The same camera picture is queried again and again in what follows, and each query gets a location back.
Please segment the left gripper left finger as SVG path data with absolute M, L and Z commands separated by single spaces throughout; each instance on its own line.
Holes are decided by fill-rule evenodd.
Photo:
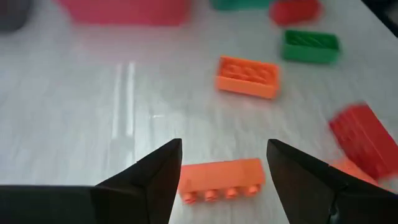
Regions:
M 97 224 L 168 224 L 182 166 L 175 138 L 91 191 Z

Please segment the green toy block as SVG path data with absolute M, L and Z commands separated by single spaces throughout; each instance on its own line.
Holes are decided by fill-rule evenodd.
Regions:
M 285 30 L 281 55 L 285 60 L 305 63 L 334 63 L 341 53 L 335 34 L 304 30 Z

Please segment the white table cover sheet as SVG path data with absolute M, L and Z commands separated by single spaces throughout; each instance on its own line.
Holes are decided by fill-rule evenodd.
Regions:
M 173 138 L 183 163 L 266 159 L 270 138 L 326 162 L 343 153 L 328 120 L 367 103 L 398 142 L 398 38 L 362 0 L 320 0 L 302 30 L 338 36 L 331 65 L 285 61 L 268 11 L 193 0 L 177 27 L 84 26 L 36 0 L 0 34 L 0 185 L 94 185 Z M 276 98 L 219 90 L 221 56 L 276 64 Z

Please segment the red toy block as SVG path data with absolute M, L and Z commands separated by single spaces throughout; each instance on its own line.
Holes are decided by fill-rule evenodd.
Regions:
M 373 179 L 398 175 L 398 144 L 366 103 L 345 107 L 328 122 L 348 159 Z
M 319 0 L 276 0 L 269 8 L 269 17 L 278 26 L 291 26 L 317 20 L 322 9 Z

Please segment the teal plastic bin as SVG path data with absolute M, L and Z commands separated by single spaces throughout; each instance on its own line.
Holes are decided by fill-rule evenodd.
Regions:
M 209 0 L 212 8 L 220 11 L 263 9 L 273 1 L 275 0 Z

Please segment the pink plastic bin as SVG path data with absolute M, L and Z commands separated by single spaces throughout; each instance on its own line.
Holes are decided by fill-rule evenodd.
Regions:
M 177 26 L 192 0 L 56 0 L 72 20 L 84 24 Z

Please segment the narrow orange toy block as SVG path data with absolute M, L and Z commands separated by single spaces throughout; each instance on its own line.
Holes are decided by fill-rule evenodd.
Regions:
M 260 159 L 191 164 L 181 167 L 178 192 L 185 203 L 254 196 L 266 183 Z

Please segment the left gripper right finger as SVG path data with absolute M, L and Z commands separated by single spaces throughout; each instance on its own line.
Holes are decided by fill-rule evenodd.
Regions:
M 278 139 L 267 161 L 290 224 L 398 224 L 398 195 Z

